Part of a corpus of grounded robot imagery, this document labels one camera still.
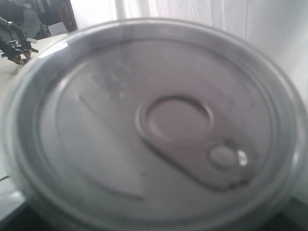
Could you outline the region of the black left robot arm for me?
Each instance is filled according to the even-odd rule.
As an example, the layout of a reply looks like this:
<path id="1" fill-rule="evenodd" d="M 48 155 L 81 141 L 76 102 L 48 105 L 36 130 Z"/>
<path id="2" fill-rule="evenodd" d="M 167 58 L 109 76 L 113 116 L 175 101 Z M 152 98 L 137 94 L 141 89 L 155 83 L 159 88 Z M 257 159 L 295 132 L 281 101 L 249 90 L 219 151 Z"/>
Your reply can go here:
<path id="1" fill-rule="evenodd" d="M 32 47 L 40 39 L 49 38 L 48 26 L 39 19 L 37 12 L 11 0 L 0 2 L 0 56 L 17 65 L 24 65 L 32 53 Z"/>

